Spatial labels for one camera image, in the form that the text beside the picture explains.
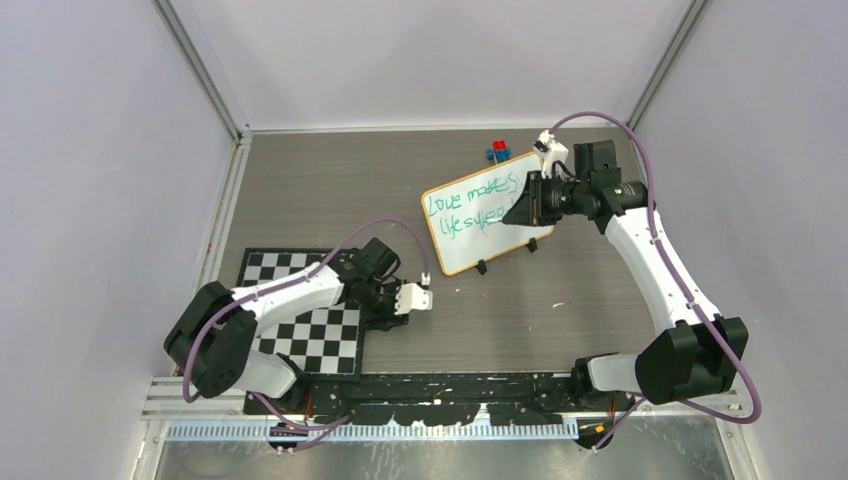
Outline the yellow framed whiteboard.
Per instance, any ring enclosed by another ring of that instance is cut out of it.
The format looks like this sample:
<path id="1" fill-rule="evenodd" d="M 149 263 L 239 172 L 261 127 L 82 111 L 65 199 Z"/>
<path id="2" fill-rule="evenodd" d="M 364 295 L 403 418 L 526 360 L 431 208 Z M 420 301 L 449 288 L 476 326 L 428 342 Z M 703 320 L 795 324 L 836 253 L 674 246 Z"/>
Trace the yellow framed whiteboard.
<path id="1" fill-rule="evenodd" d="M 502 218 L 542 160 L 527 153 L 424 192 L 420 203 L 438 262 L 448 276 L 540 240 L 554 228 L 487 224 Z"/>

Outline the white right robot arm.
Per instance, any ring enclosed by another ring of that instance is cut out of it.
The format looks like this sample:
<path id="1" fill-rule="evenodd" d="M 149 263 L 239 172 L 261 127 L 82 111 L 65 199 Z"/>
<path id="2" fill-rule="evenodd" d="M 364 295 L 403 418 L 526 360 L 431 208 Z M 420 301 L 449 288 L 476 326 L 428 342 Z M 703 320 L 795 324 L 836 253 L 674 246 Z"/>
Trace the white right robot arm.
<path id="1" fill-rule="evenodd" d="M 738 317 L 725 317 L 696 291 L 679 256 L 666 242 L 647 186 L 625 181 L 612 141 L 577 144 L 575 171 L 557 173 L 564 145 L 543 136 L 534 151 L 542 166 L 526 175 L 506 225 L 547 227 L 566 215 L 595 223 L 624 260 L 652 318 L 655 339 L 638 354 L 580 358 L 571 397 L 596 410 L 611 392 L 640 394 L 654 404 L 692 400 L 731 389 L 749 334 Z"/>

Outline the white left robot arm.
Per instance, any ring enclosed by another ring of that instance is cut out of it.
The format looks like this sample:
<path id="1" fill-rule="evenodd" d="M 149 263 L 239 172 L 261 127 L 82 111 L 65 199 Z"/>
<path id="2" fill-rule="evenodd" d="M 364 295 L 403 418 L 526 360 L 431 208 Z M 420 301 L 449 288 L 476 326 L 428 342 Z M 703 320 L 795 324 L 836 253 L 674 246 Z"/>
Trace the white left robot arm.
<path id="1" fill-rule="evenodd" d="M 182 372 L 182 399 L 236 389 L 293 414 L 313 383 L 357 380 L 366 333 L 404 326 L 412 310 L 432 304 L 429 276 L 402 279 L 400 264 L 372 238 L 361 248 L 309 252 L 301 265 L 261 260 L 240 287 L 203 285 L 163 344 Z"/>

